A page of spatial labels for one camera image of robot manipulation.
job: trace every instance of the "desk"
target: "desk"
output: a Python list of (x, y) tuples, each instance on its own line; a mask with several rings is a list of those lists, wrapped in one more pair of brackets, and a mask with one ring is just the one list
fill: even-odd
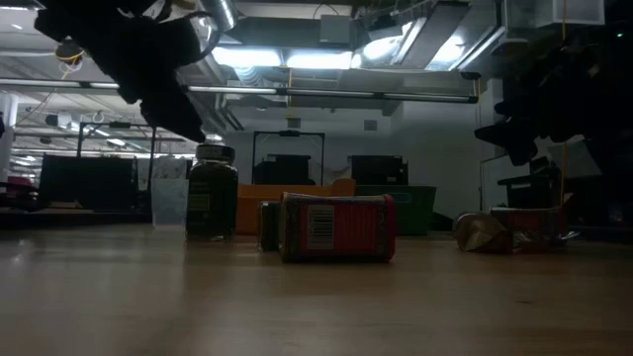
[(282, 265), (253, 238), (143, 225), (0, 242), (3, 355), (625, 355), (633, 247), (496, 256), (400, 240), (391, 264)]

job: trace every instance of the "tin can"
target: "tin can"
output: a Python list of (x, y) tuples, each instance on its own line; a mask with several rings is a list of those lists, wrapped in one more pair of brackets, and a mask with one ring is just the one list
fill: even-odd
[(323, 198), (284, 193), (279, 218), (284, 262), (389, 261), (396, 252), (396, 209), (389, 195)]

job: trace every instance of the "ceiling light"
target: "ceiling light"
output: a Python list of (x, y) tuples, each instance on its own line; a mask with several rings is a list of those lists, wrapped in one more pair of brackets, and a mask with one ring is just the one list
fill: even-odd
[(439, 49), (433, 60), (449, 62), (459, 59), (464, 52), (464, 39), (459, 36), (452, 36), (446, 43)]
[(232, 67), (281, 65), (281, 58), (277, 49), (216, 47), (212, 54), (218, 64)]
[(291, 68), (305, 69), (349, 69), (351, 60), (351, 51), (343, 53), (310, 51), (292, 54), (288, 58), (287, 65)]
[(13, 162), (16, 163), (16, 164), (23, 165), (23, 166), (30, 166), (31, 165), (31, 163), (29, 163), (29, 162), (25, 162), (25, 161), (21, 161), (21, 160), (17, 160), (17, 159), (14, 159)]
[(109, 143), (113, 143), (115, 145), (119, 145), (119, 146), (125, 146), (126, 143), (123, 140), (120, 140), (118, 138), (113, 138), (113, 139), (108, 139)]
[(207, 139), (211, 141), (221, 141), (223, 140), (223, 137), (217, 133), (211, 133), (211, 134), (207, 134)]
[(95, 89), (119, 89), (117, 83), (90, 83), (90, 86)]
[(406, 35), (408, 33), (408, 30), (411, 28), (411, 26), (413, 26), (413, 21), (403, 25), (403, 35)]
[(0, 6), (0, 10), (30, 11), (31, 9), (18, 6)]
[(354, 56), (352, 57), (351, 67), (360, 68), (361, 65), (363, 65), (363, 59), (361, 58), (360, 54), (354, 54)]
[(491, 45), (493, 45), (501, 36), (505, 34), (505, 27), (498, 28), (495, 33), (487, 39), (476, 51), (470, 54), (463, 62), (461, 62), (457, 69), (464, 70), (468, 65), (470, 65), (473, 60), (478, 58), (480, 55), (484, 53)]
[(110, 136), (109, 133), (102, 132), (101, 130), (95, 130), (95, 133), (100, 134), (100, 135), (104, 135), (105, 137), (109, 137)]
[(402, 38), (402, 36), (393, 36), (371, 41), (365, 45), (365, 48), (363, 48), (363, 54), (367, 57), (367, 59), (378, 59), (395, 51)]

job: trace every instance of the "orange box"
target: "orange box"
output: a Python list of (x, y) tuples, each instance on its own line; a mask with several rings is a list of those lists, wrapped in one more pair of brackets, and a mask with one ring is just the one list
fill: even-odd
[(307, 194), (317, 197), (352, 197), (356, 191), (353, 179), (338, 179), (331, 187), (246, 185), (237, 187), (236, 234), (257, 234), (257, 207), (261, 202), (280, 202), (284, 193)]

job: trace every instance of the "dark jar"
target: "dark jar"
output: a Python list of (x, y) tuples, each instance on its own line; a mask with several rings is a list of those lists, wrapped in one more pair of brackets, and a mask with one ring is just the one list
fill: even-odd
[(189, 174), (187, 239), (228, 240), (235, 232), (237, 169), (235, 150), (219, 144), (196, 148)]

